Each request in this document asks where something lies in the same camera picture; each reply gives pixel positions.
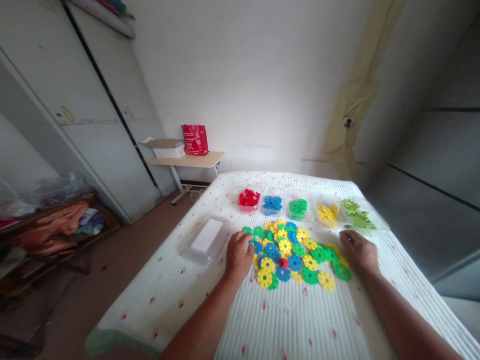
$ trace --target wardrobe handle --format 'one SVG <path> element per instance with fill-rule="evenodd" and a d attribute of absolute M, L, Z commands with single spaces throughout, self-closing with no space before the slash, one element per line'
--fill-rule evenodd
<path fill-rule="evenodd" d="M 61 112 L 62 114 L 68 119 L 70 120 L 70 122 L 72 124 L 75 124 L 75 116 L 72 114 L 72 112 L 70 110 L 67 109 L 66 106 L 60 106 L 60 109 L 61 109 Z"/>
<path fill-rule="evenodd" d="M 128 115 L 130 117 L 130 120 L 134 119 L 134 113 L 132 112 L 132 110 L 130 110 L 128 106 L 125 106 L 125 110 L 123 111 L 123 113 L 125 115 Z"/>

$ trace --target white box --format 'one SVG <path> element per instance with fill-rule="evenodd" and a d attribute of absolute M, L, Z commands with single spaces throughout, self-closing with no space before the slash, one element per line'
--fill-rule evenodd
<path fill-rule="evenodd" d="M 219 235 L 223 223 L 217 220 L 209 219 L 203 229 L 200 231 L 195 241 L 191 244 L 191 249 L 199 255 L 207 255 L 214 243 L 214 240 Z M 217 256 L 220 248 L 211 249 L 214 253 L 213 257 Z"/>
<path fill-rule="evenodd" d="M 185 155 L 185 142 L 183 140 L 148 137 L 142 144 L 151 148 L 157 158 L 177 159 Z"/>

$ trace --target person's left hand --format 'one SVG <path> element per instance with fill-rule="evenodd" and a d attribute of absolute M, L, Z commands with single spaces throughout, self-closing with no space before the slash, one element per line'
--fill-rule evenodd
<path fill-rule="evenodd" d="M 240 285 L 249 273 L 254 260 L 254 244 L 251 243 L 247 248 L 247 244 L 253 235 L 247 232 L 239 231 L 233 234 L 226 248 L 226 267 L 224 276 Z"/>

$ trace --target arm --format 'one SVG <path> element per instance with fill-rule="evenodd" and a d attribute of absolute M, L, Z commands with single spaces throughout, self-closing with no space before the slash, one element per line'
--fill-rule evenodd
<path fill-rule="evenodd" d="M 352 230 L 340 232 L 340 241 L 400 359 L 462 359 L 382 276 L 375 244 Z"/>
<path fill-rule="evenodd" d="M 160 359 L 212 359 L 224 331 L 230 306 L 252 267 L 253 238 L 246 232 L 232 235 L 226 250 L 226 267 L 220 281 L 161 353 Z"/>

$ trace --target green bed edge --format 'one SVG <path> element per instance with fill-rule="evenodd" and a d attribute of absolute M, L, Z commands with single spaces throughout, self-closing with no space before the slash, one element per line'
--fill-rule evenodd
<path fill-rule="evenodd" d="M 160 356 L 160 351 L 129 336 L 126 336 L 120 331 L 101 330 L 97 327 L 94 328 L 90 335 L 88 335 L 86 338 L 85 351 L 89 356 L 95 358 L 103 353 L 106 353 L 108 350 L 118 344 L 127 344 L 128 346 L 138 349 L 155 359 L 158 359 Z"/>

